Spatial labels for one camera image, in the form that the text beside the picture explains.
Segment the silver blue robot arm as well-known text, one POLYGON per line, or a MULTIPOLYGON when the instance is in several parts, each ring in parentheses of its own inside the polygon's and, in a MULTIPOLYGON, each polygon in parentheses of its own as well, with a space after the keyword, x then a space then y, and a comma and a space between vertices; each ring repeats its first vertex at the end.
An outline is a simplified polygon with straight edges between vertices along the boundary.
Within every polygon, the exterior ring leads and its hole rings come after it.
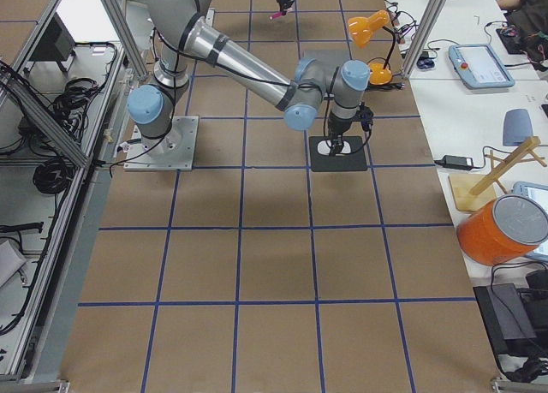
POLYGON ((157 82, 186 83, 187 61, 194 59, 227 72, 235 81, 283 112, 293 130, 309 129, 326 96, 333 105, 325 141, 319 145, 327 156, 350 155, 363 149, 364 141, 351 147, 343 135, 353 122, 366 118, 362 102, 370 69, 360 60, 335 67, 314 58, 302 58, 290 80, 241 48, 206 22, 212 0, 146 0, 147 10, 164 48, 154 68, 157 82))

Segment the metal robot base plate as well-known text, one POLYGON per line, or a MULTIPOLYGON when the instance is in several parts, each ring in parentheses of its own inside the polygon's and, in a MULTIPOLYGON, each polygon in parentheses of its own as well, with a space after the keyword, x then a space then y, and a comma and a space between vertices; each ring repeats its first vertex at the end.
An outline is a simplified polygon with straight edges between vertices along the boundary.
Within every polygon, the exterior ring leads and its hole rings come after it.
POLYGON ((170 132, 156 146, 156 141, 141 137, 134 125, 132 138, 139 139, 127 149, 127 171, 190 171, 193 168, 198 116, 174 116, 170 132))

